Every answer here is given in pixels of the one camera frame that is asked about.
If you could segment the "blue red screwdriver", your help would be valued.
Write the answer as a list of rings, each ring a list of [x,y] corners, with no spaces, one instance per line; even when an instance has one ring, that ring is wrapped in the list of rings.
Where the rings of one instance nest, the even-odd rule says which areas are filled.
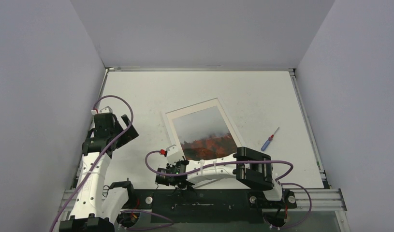
[[[275,134],[279,131],[280,127],[278,127],[269,137],[268,139],[264,142],[264,144],[261,147],[261,151],[264,152],[268,146],[271,144],[271,142],[273,141],[273,138],[275,136]]]

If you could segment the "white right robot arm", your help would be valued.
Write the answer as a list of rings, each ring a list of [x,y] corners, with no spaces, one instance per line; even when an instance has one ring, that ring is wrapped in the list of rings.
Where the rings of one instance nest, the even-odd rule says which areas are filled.
[[[239,147],[235,153],[210,160],[187,160],[176,145],[159,153],[167,158],[166,167],[156,170],[149,167],[156,174],[155,182],[159,185],[192,189],[204,181],[235,179],[249,189],[259,191],[271,208],[296,207],[294,193],[285,189],[280,181],[293,170],[293,164],[288,161],[271,160],[269,155],[247,147]]]

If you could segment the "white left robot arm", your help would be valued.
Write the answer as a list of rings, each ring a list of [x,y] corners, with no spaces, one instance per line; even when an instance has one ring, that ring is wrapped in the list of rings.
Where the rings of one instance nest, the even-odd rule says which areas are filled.
[[[132,119],[122,115],[123,129],[113,113],[94,116],[94,127],[82,144],[82,171],[76,187],[74,206],[60,232],[113,232],[122,207],[130,208],[136,195],[129,180],[114,182],[103,199],[103,186],[113,152],[138,137]]]

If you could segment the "autumn forest photo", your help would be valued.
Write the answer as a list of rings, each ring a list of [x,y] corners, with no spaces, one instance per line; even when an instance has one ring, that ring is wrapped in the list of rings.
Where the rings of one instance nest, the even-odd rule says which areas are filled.
[[[175,116],[171,121],[175,141],[187,160],[224,158],[242,144],[218,106]]]

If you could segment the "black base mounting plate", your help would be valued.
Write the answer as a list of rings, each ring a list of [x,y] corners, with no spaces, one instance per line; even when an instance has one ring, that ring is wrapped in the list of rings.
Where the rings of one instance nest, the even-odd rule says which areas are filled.
[[[176,223],[263,222],[263,215],[283,217],[297,208],[295,194],[285,191],[282,200],[269,201],[251,189],[137,189],[123,209],[151,210]]]

